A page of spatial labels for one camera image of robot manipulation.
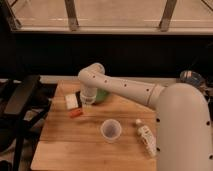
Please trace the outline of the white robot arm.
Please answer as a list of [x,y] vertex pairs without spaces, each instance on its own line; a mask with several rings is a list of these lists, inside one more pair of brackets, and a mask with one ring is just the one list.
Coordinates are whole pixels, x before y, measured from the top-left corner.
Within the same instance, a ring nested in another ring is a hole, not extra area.
[[94,63],[78,73],[81,101],[92,104],[102,89],[156,112],[157,171],[213,171],[213,139],[208,102],[195,87],[167,87],[110,77]]

